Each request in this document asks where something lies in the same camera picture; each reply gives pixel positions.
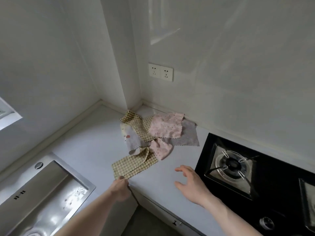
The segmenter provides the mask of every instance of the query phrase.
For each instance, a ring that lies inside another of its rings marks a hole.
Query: cabinet drawer
[[[136,199],[138,200],[139,204],[154,214],[157,218],[162,220],[167,225],[171,226],[173,229],[178,231],[183,236],[200,236],[197,232],[192,230],[190,227],[182,223],[177,218],[173,217],[171,214],[163,210],[161,207],[153,203],[151,200],[144,197],[142,194],[137,192],[134,188],[131,188],[132,192],[134,193]]]

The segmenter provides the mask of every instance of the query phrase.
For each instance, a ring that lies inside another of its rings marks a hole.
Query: forearm
[[[207,196],[203,207],[213,215],[227,236],[262,236],[212,194]]]
[[[70,219],[55,236],[99,236],[109,211],[116,201],[115,198],[111,191],[105,191]]]

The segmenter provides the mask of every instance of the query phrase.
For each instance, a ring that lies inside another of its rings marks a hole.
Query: yellow gingham cloth
[[[125,179],[140,173],[157,163],[154,153],[148,147],[142,148],[138,155],[126,156],[112,164],[114,177],[123,176]]]
[[[121,122],[132,126],[136,134],[138,134],[143,141],[148,142],[157,138],[148,133],[152,118],[153,116],[142,119],[136,113],[128,110],[120,120]]]

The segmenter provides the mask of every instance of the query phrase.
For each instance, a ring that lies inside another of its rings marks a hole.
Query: gas stove
[[[315,174],[211,133],[195,171],[263,235],[315,235]]]

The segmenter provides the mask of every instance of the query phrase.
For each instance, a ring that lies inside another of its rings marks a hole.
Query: electrical outlet
[[[160,67],[160,72],[161,72],[160,78],[165,79],[165,80],[170,81],[170,82],[173,82],[173,71],[174,71],[173,68],[161,66]]]
[[[151,77],[160,78],[160,66],[156,64],[149,64],[149,75]]]

